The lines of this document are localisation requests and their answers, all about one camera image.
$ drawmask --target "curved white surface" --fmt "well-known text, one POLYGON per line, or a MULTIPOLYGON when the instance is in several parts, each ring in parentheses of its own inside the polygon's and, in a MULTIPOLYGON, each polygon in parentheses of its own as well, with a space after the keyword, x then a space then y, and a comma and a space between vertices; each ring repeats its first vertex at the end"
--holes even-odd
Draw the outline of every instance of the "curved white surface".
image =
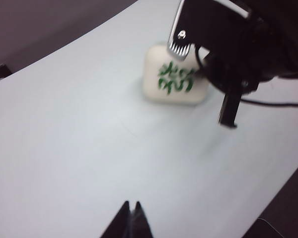
MULTIPOLYGON (((144 55, 177 2, 140 0, 0 81, 0 238, 99 237, 125 200, 156 238, 241 237, 298 167, 298 109, 144 99, 144 55)), ((298 82, 251 95, 298 101, 298 82)))

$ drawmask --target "green character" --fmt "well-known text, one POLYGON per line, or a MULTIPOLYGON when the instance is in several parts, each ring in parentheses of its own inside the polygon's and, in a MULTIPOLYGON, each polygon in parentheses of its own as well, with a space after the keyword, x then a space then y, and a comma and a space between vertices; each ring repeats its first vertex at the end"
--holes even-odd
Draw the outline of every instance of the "green character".
POLYGON ((184 82, 187 82, 188 86, 186 87, 185 92, 190 92, 190 90, 193 87, 194 72, 194 69, 191 69, 189 71, 185 68, 182 68, 179 70, 177 65, 173 67, 173 62, 171 61, 169 63, 169 66, 164 64, 160 69, 160 73, 158 74, 158 76, 160 76, 160 79, 158 81, 158 87, 159 89, 161 89, 162 84, 164 84, 163 89, 167 89, 167 94, 169 95, 171 93, 173 85, 174 89, 179 92, 183 89, 184 82))

